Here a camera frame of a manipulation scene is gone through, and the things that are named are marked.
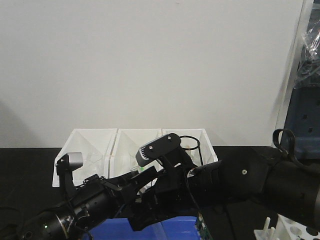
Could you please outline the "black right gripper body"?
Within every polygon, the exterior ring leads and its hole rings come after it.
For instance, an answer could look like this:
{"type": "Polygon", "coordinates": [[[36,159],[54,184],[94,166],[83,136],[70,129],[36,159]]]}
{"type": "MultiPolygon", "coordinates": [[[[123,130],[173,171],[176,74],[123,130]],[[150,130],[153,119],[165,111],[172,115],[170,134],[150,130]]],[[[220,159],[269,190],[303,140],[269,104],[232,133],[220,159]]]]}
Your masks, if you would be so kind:
{"type": "Polygon", "coordinates": [[[136,203],[136,219],[167,220],[198,211],[200,206],[187,178],[188,171],[196,165],[185,150],[178,147],[154,161],[162,169],[157,171],[155,184],[142,193],[140,202],[136,203]]]}

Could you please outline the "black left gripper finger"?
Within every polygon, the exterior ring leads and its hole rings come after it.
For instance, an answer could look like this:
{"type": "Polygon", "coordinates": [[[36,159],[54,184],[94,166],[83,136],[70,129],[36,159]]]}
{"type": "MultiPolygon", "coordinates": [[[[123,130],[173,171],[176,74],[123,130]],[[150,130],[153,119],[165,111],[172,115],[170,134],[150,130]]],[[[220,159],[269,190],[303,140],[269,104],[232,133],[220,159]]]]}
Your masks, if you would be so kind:
{"type": "Polygon", "coordinates": [[[101,177],[101,184],[108,190],[110,196],[117,200],[132,200],[141,188],[156,179],[158,172],[154,166],[138,172],[128,172],[113,178],[101,177]]]}

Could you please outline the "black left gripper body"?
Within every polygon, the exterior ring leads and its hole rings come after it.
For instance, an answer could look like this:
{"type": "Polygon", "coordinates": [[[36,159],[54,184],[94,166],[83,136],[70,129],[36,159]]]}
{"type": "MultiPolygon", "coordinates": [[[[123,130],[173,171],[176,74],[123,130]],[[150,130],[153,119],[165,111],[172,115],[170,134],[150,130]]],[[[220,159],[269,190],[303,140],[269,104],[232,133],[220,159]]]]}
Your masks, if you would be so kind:
{"type": "Polygon", "coordinates": [[[94,174],[75,186],[71,174],[59,176],[65,204],[57,215],[67,233],[87,233],[113,219],[130,203],[130,175],[105,178],[94,174]]]}

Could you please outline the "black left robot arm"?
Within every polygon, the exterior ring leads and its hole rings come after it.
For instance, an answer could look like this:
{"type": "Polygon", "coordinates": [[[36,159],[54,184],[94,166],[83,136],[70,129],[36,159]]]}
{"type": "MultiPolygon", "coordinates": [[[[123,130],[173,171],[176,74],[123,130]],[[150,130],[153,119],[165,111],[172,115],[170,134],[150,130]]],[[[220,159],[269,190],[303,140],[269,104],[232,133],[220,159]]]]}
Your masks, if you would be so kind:
{"type": "Polygon", "coordinates": [[[92,237],[91,229],[117,216],[129,200],[135,198],[131,174],[105,178],[93,175],[71,196],[27,220],[19,230],[19,240],[79,240],[92,237]]]}

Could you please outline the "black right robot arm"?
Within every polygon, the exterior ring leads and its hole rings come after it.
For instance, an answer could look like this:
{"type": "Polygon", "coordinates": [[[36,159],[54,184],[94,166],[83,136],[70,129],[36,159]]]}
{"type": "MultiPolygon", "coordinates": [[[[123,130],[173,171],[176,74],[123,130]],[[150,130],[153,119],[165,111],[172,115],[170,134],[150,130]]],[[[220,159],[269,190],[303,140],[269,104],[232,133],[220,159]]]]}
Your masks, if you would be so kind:
{"type": "Polygon", "coordinates": [[[140,150],[139,164],[158,160],[161,171],[109,179],[103,219],[128,208],[135,231],[195,210],[255,199],[305,226],[320,227],[320,175],[312,167],[283,158],[270,159],[253,149],[234,149],[228,157],[197,167],[180,146],[152,144],[140,150]]]}

